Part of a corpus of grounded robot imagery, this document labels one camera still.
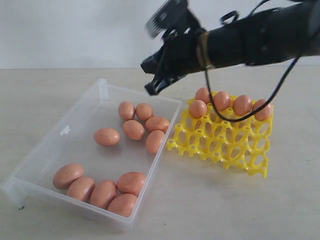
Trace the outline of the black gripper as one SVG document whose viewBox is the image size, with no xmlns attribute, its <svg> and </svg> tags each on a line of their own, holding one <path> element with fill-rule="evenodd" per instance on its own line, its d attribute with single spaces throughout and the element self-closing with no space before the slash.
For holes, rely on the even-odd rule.
<svg viewBox="0 0 320 240">
<path fill-rule="evenodd" d="M 204 28 L 189 29 L 187 32 L 169 28 L 164 32 L 162 47 L 140 64 L 146 74 L 155 75 L 144 86 L 150 96 L 157 96 L 185 75 L 205 70 L 199 45 L 206 33 Z"/>
</svg>

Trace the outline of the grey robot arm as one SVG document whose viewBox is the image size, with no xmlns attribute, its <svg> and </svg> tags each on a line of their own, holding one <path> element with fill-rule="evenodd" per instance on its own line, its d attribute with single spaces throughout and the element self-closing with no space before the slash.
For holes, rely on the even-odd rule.
<svg viewBox="0 0 320 240">
<path fill-rule="evenodd" d="M 298 54 L 320 53 L 320 3 L 300 0 L 288 7 L 250 13 L 239 18 L 232 11 L 221 27 L 204 29 L 186 0 L 169 0 L 146 23 L 152 38 L 162 36 L 163 46 L 141 63 L 153 75 L 145 85 L 158 95 L 188 74 L 244 64 L 263 66 L 285 62 Z"/>
</svg>

